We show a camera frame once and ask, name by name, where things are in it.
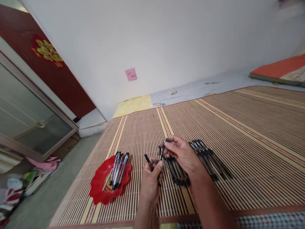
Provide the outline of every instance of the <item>red decoration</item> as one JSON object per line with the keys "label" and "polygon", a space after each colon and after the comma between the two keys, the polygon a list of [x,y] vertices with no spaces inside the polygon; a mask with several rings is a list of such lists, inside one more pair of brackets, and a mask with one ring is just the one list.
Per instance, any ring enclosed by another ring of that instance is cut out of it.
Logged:
{"label": "red decoration", "polygon": [[34,35],[31,49],[38,57],[43,57],[46,60],[53,62],[57,67],[63,67],[63,59],[60,57],[53,45],[44,40],[41,36],[37,34]]}
{"label": "red decoration", "polygon": [[120,188],[116,188],[114,191],[112,190],[112,186],[110,186],[110,179],[107,182],[107,185],[102,191],[105,182],[107,181],[108,176],[110,175],[111,169],[113,168],[115,155],[107,159],[103,162],[103,164],[96,170],[94,177],[90,183],[90,197],[93,198],[93,203],[96,205],[98,203],[103,203],[104,205],[109,204],[110,200],[114,197],[118,197],[121,192],[123,186],[128,182],[129,176],[128,173],[131,170],[131,165],[126,164],[124,174],[122,177],[122,183]]}

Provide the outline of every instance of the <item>bundle of pens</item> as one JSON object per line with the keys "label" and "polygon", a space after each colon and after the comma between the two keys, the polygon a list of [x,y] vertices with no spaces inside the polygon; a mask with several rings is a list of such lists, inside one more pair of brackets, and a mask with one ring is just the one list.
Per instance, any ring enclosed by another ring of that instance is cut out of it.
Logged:
{"label": "bundle of pens", "polygon": [[200,158],[202,164],[206,168],[213,181],[219,181],[215,169],[224,180],[227,179],[225,174],[229,178],[233,179],[233,175],[227,166],[220,160],[220,158],[214,153],[212,149],[206,147],[202,140],[198,139],[188,143]]}
{"label": "bundle of pens", "polygon": [[112,185],[112,190],[121,187],[121,181],[124,173],[125,166],[128,162],[129,153],[126,153],[125,156],[121,152],[117,152],[114,159],[114,165],[111,170],[111,179],[110,185]]}
{"label": "bundle of pens", "polygon": [[173,183],[179,186],[189,186],[191,185],[190,179],[188,178],[187,173],[181,168],[177,160],[173,157],[166,157],[164,155],[164,146],[161,148],[158,147],[158,154],[161,157],[161,160],[164,161],[165,167],[169,172]]}

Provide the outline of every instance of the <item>glass cabinet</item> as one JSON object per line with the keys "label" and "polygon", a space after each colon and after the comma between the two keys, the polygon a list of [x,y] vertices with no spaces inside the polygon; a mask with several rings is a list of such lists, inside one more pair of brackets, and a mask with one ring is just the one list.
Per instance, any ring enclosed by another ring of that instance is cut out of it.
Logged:
{"label": "glass cabinet", "polygon": [[0,144],[42,162],[77,130],[0,52]]}

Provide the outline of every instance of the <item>pillow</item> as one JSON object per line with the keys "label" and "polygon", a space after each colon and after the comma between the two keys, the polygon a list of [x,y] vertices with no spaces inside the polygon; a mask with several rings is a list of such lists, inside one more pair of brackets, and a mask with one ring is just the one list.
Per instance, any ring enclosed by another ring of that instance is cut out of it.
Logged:
{"label": "pillow", "polygon": [[259,67],[249,77],[305,87],[305,54]]}

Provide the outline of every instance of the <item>pink cloth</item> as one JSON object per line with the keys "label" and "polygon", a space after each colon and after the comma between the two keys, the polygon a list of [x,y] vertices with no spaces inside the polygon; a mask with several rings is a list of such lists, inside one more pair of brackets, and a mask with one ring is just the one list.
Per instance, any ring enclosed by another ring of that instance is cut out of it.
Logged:
{"label": "pink cloth", "polygon": [[26,157],[26,159],[28,159],[28,161],[31,162],[36,167],[46,172],[54,171],[57,167],[57,162],[61,161],[61,159],[57,157],[49,157],[45,162],[38,162],[28,157]]}

